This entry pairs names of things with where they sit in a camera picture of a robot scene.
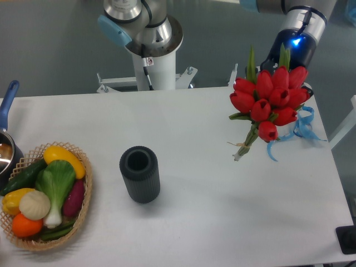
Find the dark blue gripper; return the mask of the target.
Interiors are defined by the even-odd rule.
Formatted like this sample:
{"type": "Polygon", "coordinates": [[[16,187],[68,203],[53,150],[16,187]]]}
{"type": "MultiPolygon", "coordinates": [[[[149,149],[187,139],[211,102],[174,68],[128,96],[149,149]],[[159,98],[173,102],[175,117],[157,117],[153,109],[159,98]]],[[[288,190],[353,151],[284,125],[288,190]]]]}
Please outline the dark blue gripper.
{"type": "MultiPolygon", "coordinates": [[[[291,70],[299,66],[307,68],[317,47],[313,37],[304,33],[297,35],[297,31],[293,29],[284,29],[278,33],[266,60],[261,63],[261,70],[273,73],[279,63],[281,45],[284,45],[286,50],[290,50],[291,70]]],[[[303,84],[302,88],[307,90],[310,97],[314,95],[311,85],[303,84]]]]}

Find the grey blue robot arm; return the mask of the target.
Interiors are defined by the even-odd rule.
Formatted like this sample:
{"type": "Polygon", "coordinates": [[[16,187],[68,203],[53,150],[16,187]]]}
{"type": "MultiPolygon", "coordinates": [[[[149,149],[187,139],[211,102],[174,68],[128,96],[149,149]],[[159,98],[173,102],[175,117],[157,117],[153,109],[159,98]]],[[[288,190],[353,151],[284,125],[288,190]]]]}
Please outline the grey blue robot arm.
{"type": "MultiPolygon", "coordinates": [[[[247,74],[261,70],[273,73],[286,58],[289,66],[308,67],[329,21],[335,1],[237,1],[244,9],[259,13],[285,14],[266,60],[247,67],[247,74]]],[[[186,89],[197,73],[188,67],[176,73],[176,51],[182,44],[179,22],[167,14],[166,1],[104,1],[98,18],[101,32],[114,44],[126,48],[133,59],[139,91],[186,89]]]]}

